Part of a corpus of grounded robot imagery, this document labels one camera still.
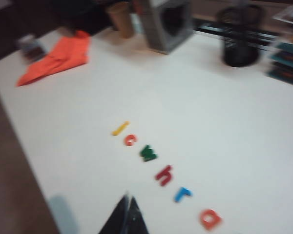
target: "desk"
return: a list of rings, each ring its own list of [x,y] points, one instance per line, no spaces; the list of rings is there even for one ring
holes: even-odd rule
[[[293,85],[266,77],[265,59],[225,66],[220,47],[193,35],[167,56],[106,29],[88,64],[18,88],[20,53],[0,61],[1,101],[63,233],[98,233],[128,191],[150,234],[207,233],[204,209],[223,218],[213,234],[293,234]],[[158,159],[142,162],[146,144]],[[174,203],[180,187],[193,197]]]

